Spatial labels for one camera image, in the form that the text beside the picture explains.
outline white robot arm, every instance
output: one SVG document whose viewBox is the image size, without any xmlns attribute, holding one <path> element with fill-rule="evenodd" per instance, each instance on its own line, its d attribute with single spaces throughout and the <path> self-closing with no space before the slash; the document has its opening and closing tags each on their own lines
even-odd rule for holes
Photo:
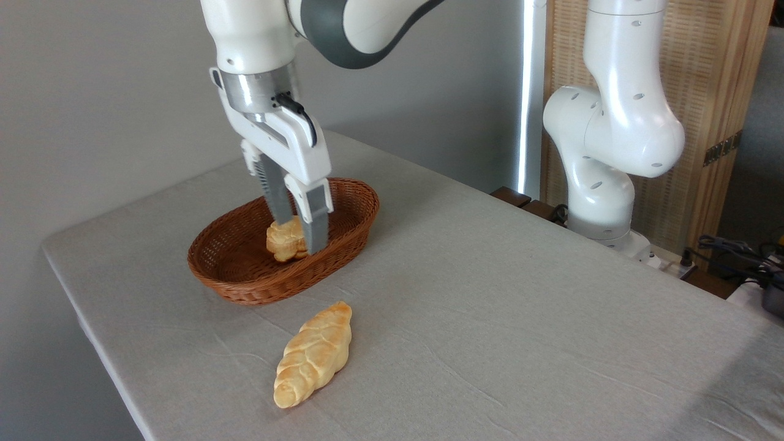
<svg viewBox="0 0 784 441">
<path fill-rule="evenodd" d="M 210 75 L 232 128 L 244 138 L 245 162 L 279 224 L 292 217 L 291 192 L 309 253 L 328 241 L 332 167 L 321 127 L 296 101 L 296 44 L 305 37 L 338 66 L 368 67 L 442 1 L 201 0 L 217 52 Z"/>
<path fill-rule="evenodd" d="M 562 87 L 544 111 L 566 169 L 569 229 L 640 261 L 650 243 L 630 229 L 634 186 L 626 173 L 660 176 L 684 146 L 659 75 L 666 4 L 590 0 L 583 59 L 599 87 Z"/>
</svg>

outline white wall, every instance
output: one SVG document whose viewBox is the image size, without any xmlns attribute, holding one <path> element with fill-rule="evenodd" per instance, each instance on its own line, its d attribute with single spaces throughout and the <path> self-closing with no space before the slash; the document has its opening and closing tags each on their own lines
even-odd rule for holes
<svg viewBox="0 0 784 441">
<path fill-rule="evenodd" d="M 517 2 L 449 0 L 364 71 L 300 46 L 303 102 L 326 128 L 512 186 L 518 24 Z M 195 0 L 0 2 L 0 439 L 140 439 L 39 247 L 239 158 L 213 53 Z"/>
</svg>

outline wicker basket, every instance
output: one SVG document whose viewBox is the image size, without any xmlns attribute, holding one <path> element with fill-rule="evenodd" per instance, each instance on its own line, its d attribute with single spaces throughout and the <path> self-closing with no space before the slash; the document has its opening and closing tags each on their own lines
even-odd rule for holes
<svg viewBox="0 0 784 441">
<path fill-rule="evenodd" d="M 206 286 L 239 304 L 268 304 L 313 286 L 362 251 L 379 211 L 378 195 L 364 182 L 329 179 L 329 189 L 335 211 L 322 251 L 278 263 L 266 246 L 272 214 L 258 198 L 207 226 L 188 250 L 188 266 Z"/>
</svg>

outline table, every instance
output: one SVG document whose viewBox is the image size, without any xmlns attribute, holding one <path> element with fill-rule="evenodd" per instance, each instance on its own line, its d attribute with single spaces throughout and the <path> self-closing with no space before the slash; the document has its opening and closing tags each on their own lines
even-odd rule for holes
<svg viewBox="0 0 784 441">
<path fill-rule="evenodd" d="M 236 162 L 47 239 L 146 439 L 784 439 L 784 330 L 446 177 L 327 133 L 381 211 L 345 268 L 262 307 L 189 272 L 260 188 Z M 278 409 L 299 326 L 354 309 L 346 367 Z"/>
</svg>

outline braided bread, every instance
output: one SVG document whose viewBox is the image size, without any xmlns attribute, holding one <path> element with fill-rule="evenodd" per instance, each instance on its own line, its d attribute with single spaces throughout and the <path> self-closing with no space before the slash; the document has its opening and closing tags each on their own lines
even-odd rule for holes
<svg viewBox="0 0 784 441">
<path fill-rule="evenodd" d="M 274 400 L 285 409 L 324 387 L 348 360 L 351 307 L 343 301 L 305 322 L 283 350 L 275 378 Z"/>
<path fill-rule="evenodd" d="M 283 225 L 273 222 L 267 229 L 267 250 L 278 262 L 302 259 L 307 256 L 307 244 L 299 216 L 294 216 Z"/>
</svg>

